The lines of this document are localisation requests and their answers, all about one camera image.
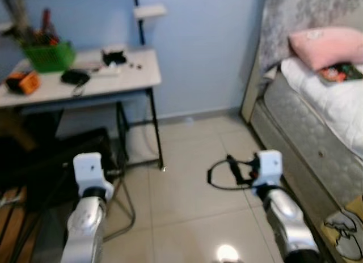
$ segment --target pink pillow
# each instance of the pink pillow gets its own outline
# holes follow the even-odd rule
[[[347,27],[314,28],[289,35],[294,51],[313,70],[336,63],[363,63],[363,33]]]

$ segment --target blue wall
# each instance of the blue wall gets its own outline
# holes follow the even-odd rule
[[[138,43],[133,0],[26,1],[35,27],[42,9],[50,7],[58,33],[75,46]],[[140,0],[142,5],[163,3],[168,11],[145,24],[147,43],[157,50],[163,77],[155,92],[161,117],[240,106],[254,60],[259,1]],[[144,105],[130,104],[128,113],[141,117]]]

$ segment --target green basket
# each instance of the green basket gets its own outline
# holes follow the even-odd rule
[[[55,46],[24,48],[23,52],[39,73],[67,70],[75,59],[75,52],[70,42],[62,42]]]

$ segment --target white desk top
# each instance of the white desk top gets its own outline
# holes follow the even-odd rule
[[[0,86],[0,108],[112,95],[125,91],[146,89],[161,83],[158,61],[153,49],[129,50],[125,51],[125,56],[128,63],[120,66],[119,75],[95,75],[91,77],[84,85],[82,96],[79,97],[73,96],[75,85],[65,84],[60,81],[62,73],[41,74],[40,87],[28,96],[11,93],[2,84]],[[78,53],[75,63],[100,61],[101,52],[100,49],[97,49]],[[129,63],[134,64],[133,68],[129,66]],[[142,69],[137,69],[139,64],[142,65]]]

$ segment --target white bed sheet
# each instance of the white bed sheet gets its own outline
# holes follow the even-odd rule
[[[363,72],[363,65],[357,68]],[[281,71],[338,139],[363,159],[363,79],[327,85],[297,57],[283,60]]]

